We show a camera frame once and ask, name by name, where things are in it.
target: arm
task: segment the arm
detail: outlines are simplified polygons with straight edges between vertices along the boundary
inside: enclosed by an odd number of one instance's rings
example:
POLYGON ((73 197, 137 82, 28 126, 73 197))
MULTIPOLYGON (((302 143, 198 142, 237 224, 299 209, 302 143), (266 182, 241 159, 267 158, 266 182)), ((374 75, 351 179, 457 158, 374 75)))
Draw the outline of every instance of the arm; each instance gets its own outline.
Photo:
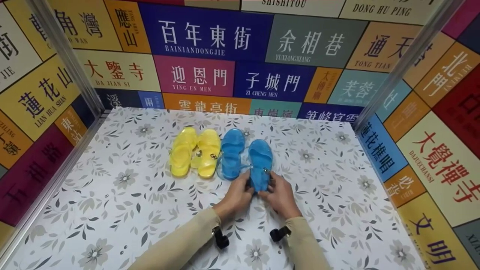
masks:
POLYGON ((288 219, 286 226, 292 232, 287 238, 290 254, 297 270, 328 270, 330 266, 304 217, 288 219))
POLYGON ((272 179, 268 185, 268 192, 260 191, 258 195, 286 219, 285 225, 291 231, 287 243, 295 269, 329 270, 330 266, 322 249, 295 203, 292 186, 283 177, 274 172, 270 173, 272 179))
POLYGON ((220 226, 212 208, 205 209, 143 253, 129 270, 176 270, 212 238, 212 229, 220 226))
POLYGON ((250 171, 247 171, 232 181, 219 203, 199 212, 189 222, 151 246, 128 270, 182 268, 200 247, 213 238, 213 228, 250 205, 253 188, 245 187, 249 177, 250 171))

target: colorful sign wall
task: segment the colorful sign wall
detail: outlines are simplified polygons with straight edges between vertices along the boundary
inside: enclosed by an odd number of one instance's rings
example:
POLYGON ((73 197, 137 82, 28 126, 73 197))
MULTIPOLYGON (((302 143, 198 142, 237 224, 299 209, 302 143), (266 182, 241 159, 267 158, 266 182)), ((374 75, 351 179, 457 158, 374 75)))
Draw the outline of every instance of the colorful sign wall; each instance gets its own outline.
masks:
POLYGON ((1 247, 95 117, 24 0, 0 3, 0 52, 1 247))
POLYGON ((359 132, 429 269, 480 267, 479 13, 466 0, 359 132))
POLYGON ((107 109, 348 122, 442 2, 48 1, 107 109))

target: pink sign panel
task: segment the pink sign panel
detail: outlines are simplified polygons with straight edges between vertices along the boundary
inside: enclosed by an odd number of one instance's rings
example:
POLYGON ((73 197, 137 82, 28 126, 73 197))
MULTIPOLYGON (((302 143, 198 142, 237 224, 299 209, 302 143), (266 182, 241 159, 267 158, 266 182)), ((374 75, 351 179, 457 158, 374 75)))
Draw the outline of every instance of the pink sign panel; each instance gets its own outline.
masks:
POLYGON ((73 149, 51 125, 0 181, 0 221, 15 227, 73 149))
POLYGON ((162 92, 233 96, 235 62, 154 55, 162 92))
POLYGON ((462 6, 444 26, 443 32, 450 37, 457 38, 463 30, 475 19, 480 12, 479 0, 465 0, 462 6))

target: beige sleeve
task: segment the beige sleeve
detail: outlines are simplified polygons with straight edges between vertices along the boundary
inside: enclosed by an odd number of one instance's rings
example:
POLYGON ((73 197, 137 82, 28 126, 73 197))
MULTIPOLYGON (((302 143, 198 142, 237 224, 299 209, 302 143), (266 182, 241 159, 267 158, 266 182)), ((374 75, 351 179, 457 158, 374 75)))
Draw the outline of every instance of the beige sleeve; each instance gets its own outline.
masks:
POLYGON ((128 270, 179 270, 213 238, 216 226, 220 226, 220 218, 213 209, 205 209, 151 246, 128 270))
POLYGON ((329 270, 330 266, 304 217, 288 219, 286 226, 292 232, 287 239, 291 260, 296 270, 329 270))

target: blue jelly sandal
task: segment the blue jelly sandal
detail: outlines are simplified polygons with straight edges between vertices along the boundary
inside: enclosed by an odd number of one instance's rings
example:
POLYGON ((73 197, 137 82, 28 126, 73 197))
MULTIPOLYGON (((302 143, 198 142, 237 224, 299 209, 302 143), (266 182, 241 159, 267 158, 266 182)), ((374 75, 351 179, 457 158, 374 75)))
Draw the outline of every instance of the blue jelly sandal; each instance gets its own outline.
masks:
POLYGON ((245 148, 245 137, 238 128, 230 129, 222 139, 222 154, 219 161, 221 173, 227 180, 235 180, 244 167, 241 164, 240 153, 245 148))
POLYGON ((255 192, 266 191, 273 163, 272 150, 264 140, 254 140, 248 148, 248 155, 252 162, 250 169, 252 187, 255 192))

